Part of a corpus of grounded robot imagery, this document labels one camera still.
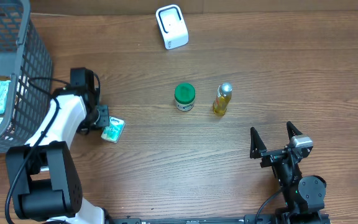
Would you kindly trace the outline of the green lid jar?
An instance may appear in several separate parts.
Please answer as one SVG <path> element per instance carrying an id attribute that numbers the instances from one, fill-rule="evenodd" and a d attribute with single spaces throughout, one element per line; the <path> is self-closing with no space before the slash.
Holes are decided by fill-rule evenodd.
<path id="1" fill-rule="evenodd" d="M 180 111 L 189 111 L 194 107 L 195 88 L 190 83 L 181 83 L 175 88 L 175 106 Z"/>

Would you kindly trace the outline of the small teal tissue pack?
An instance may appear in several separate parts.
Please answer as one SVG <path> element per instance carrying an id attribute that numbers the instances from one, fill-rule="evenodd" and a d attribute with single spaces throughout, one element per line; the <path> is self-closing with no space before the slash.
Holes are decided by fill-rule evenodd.
<path id="1" fill-rule="evenodd" d="M 124 130 L 126 122 L 123 119 L 109 117 L 109 125 L 103 129 L 101 138 L 105 141 L 117 143 Z"/>

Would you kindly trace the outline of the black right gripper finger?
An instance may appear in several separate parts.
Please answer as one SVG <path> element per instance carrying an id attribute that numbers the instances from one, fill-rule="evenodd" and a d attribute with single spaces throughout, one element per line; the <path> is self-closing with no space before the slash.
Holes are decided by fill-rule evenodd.
<path id="1" fill-rule="evenodd" d="M 291 121 L 288 121 L 286 123 L 286 126 L 287 126 L 287 133 L 288 133 L 288 138 L 289 139 L 291 139 L 293 136 L 300 136 L 300 135 L 303 134 L 301 131 L 299 131 L 295 127 L 295 125 Z"/>
<path id="2" fill-rule="evenodd" d="M 250 158 L 251 159 L 261 158 L 263 153 L 267 152 L 267 148 L 263 140 L 259 136 L 259 133 L 254 127 L 251 127 L 250 129 L 250 138 L 251 138 Z"/>

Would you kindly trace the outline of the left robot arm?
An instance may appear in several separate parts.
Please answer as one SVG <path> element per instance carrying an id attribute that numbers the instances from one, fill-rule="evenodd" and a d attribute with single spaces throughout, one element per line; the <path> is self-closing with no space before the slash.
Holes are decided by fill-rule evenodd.
<path id="1" fill-rule="evenodd" d="M 72 68 L 70 81 L 53 93 L 30 78 L 29 84 L 50 98 L 50 108 L 40 127 L 23 145 L 6 152 L 10 183 L 4 206 L 21 220 L 42 223 L 112 223 L 106 209 L 94 206 L 83 195 L 70 154 L 75 134 L 88 134 L 109 126 L 109 108 L 101 105 L 101 82 L 85 68 Z"/>

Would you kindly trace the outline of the yellow dish soap bottle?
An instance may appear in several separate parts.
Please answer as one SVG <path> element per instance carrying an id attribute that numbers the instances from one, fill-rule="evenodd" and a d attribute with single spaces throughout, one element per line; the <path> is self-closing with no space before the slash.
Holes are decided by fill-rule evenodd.
<path id="1" fill-rule="evenodd" d="M 213 103 L 213 112 L 219 116 L 225 115 L 227 106 L 232 98 L 232 84 L 222 83 L 218 86 L 216 99 Z"/>

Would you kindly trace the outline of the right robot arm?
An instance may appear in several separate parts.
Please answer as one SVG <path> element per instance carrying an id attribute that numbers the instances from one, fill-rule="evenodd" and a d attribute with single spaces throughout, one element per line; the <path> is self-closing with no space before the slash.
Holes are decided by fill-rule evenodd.
<path id="1" fill-rule="evenodd" d="M 309 156 L 313 140 L 287 122 L 289 143 L 282 149 L 269 151 L 257 130 L 250 129 L 250 158 L 260 159 L 260 166 L 270 167 L 280 186 L 258 209 L 255 215 L 245 215 L 246 223 L 329 223 L 325 207 L 326 181 L 318 175 L 302 176 L 299 163 Z M 265 206 L 278 195 L 283 195 L 285 206 L 273 214 L 263 214 Z"/>

